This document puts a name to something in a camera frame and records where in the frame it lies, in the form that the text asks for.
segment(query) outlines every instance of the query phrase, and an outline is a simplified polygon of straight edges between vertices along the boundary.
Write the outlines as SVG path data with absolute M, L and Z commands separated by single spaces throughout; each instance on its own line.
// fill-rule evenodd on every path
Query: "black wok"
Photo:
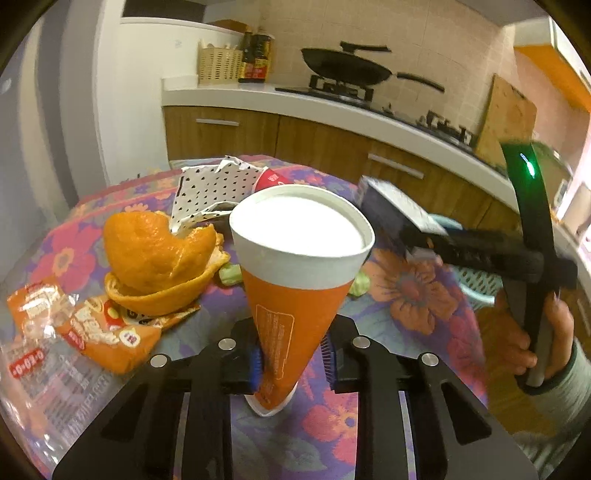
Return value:
M 392 75 L 392 72 L 383 65 L 355 55 L 355 50 L 391 52 L 392 50 L 386 45 L 357 45 L 342 41 L 340 46 L 343 51 L 328 48 L 302 48 L 301 53 L 310 70 L 325 79 L 365 88 L 388 80 Z M 399 72 L 397 78 L 423 83 L 441 93 L 445 92 L 442 85 L 411 73 Z

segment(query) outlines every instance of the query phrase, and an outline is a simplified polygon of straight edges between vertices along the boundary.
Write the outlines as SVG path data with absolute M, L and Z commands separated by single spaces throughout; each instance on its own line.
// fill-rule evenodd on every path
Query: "gas stove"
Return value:
M 298 93 L 316 98 L 333 100 L 347 105 L 358 106 L 371 110 L 371 100 L 374 98 L 374 90 L 351 86 L 343 82 L 328 81 L 318 75 L 310 77 L 307 87 L 275 87 L 278 92 Z
M 433 111 L 419 120 L 413 119 L 401 112 L 392 110 L 392 104 L 387 107 L 372 103 L 374 90 L 359 86 L 347 85 L 343 82 L 323 79 L 318 75 L 312 75 L 307 87 L 275 87 L 278 92 L 296 93 L 334 102 L 344 103 L 364 110 L 383 115 L 393 120 L 403 122 L 418 128 L 434 137 L 437 137 L 462 151 L 474 155 L 473 146 L 476 136 L 465 127 L 453 127 L 450 121 Z

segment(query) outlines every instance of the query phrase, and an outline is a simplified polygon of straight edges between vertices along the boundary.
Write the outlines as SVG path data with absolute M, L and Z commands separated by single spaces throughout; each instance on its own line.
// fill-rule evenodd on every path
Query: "wooden cabinet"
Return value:
M 583 350 L 591 355 L 591 304 L 579 284 L 576 290 L 563 289 L 560 298 L 569 306 L 574 319 L 574 335 L 579 339 Z
M 229 108 L 164 107 L 169 160 L 267 154 L 357 183 L 388 180 L 430 213 L 465 228 L 514 232 L 519 215 L 428 160 L 340 128 Z
M 201 106 L 165 106 L 168 160 L 275 154 L 279 116 Z
M 369 138 L 340 128 L 282 116 L 275 156 L 356 184 L 367 161 L 369 144 Z
M 492 198 L 478 187 L 409 152 L 373 141 L 364 175 L 388 180 L 430 213 L 477 228 Z

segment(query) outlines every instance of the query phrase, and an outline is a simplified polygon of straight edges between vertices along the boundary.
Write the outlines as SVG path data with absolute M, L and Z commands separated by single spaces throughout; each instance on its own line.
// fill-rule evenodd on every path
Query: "drawer handle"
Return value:
M 228 127 L 240 126 L 240 122 L 232 122 L 230 120 L 216 120 L 214 118 L 197 118 L 195 121 L 198 124 L 227 125 Z
M 403 171 L 404 173 L 408 173 L 409 175 L 411 175 L 419 180 L 422 180 L 423 178 L 425 178 L 425 174 L 422 171 L 407 167 L 406 165 L 402 165 L 401 163 L 395 162 L 394 160 L 389 160 L 387 158 L 380 157 L 379 155 L 376 155 L 373 153 L 369 153 L 368 158 L 370 160 L 374 160 L 374 161 L 383 163 L 384 165 L 387 165 L 388 167 L 392 167 L 392 168 L 395 168 L 396 170 L 400 170 L 400 171 Z

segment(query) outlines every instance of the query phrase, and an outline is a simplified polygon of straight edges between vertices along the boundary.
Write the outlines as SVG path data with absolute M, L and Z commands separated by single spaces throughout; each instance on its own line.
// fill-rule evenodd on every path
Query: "soy sauce bottle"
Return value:
M 252 71 L 253 82 L 264 82 L 269 68 L 269 41 L 268 35 L 257 34 L 254 37 L 255 65 Z
M 248 83 L 252 81 L 252 72 L 255 66 L 255 55 L 252 51 L 252 32 L 246 31 L 242 38 L 242 63 L 238 72 L 238 81 Z

